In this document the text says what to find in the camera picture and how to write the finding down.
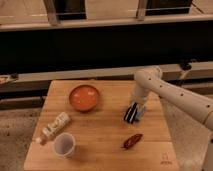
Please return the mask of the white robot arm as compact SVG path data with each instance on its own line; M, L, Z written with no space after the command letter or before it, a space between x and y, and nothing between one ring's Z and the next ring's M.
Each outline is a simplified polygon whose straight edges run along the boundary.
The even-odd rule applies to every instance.
M139 69L134 74L132 101L144 107L152 91L166 99L211 131L202 171L213 171L213 99L172 85L162 79L158 66Z

